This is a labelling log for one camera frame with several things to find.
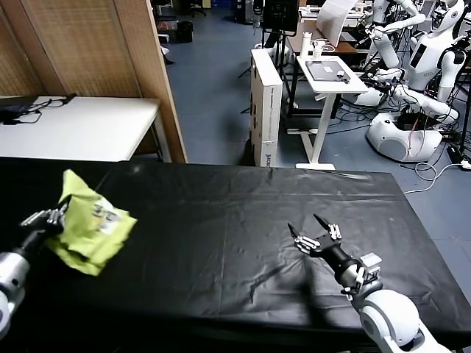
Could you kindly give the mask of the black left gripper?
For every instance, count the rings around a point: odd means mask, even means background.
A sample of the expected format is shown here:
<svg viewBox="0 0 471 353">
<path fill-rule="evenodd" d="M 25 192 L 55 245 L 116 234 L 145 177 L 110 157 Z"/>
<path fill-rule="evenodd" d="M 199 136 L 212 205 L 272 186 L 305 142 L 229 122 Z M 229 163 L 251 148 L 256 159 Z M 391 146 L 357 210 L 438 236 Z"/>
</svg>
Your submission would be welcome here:
<svg viewBox="0 0 471 353">
<path fill-rule="evenodd" d="M 26 238 L 20 245 L 23 252 L 35 252 L 43 243 L 52 236 L 59 235 L 63 231 L 65 213 L 70 204 L 71 195 L 66 196 L 51 210 L 37 211 L 21 222 L 22 227 L 31 227 L 37 222 L 46 220 L 49 217 L 49 224 L 32 227 Z"/>
</svg>

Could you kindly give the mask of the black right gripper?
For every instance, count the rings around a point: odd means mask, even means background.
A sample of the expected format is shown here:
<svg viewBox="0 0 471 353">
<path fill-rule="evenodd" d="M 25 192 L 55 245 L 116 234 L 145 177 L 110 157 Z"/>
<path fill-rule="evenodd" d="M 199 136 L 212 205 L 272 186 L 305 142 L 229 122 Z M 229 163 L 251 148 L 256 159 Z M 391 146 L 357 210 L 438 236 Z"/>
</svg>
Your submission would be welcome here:
<svg viewBox="0 0 471 353">
<path fill-rule="evenodd" d="M 330 236 L 323 235 L 316 238 L 315 241 L 319 243 L 318 246 L 313 239 L 301 235 L 291 223 L 288 223 L 295 246 L 305 254 L 312 254 L 314 258 L 323 259 L 334 271 L 334 274 L 343 274 L 350 266 L 357 265 L 357 260 L 341 248 L 339 225 L 330 223 L 317 214 L 314 214 L 314 218 Z"/>
</svg>

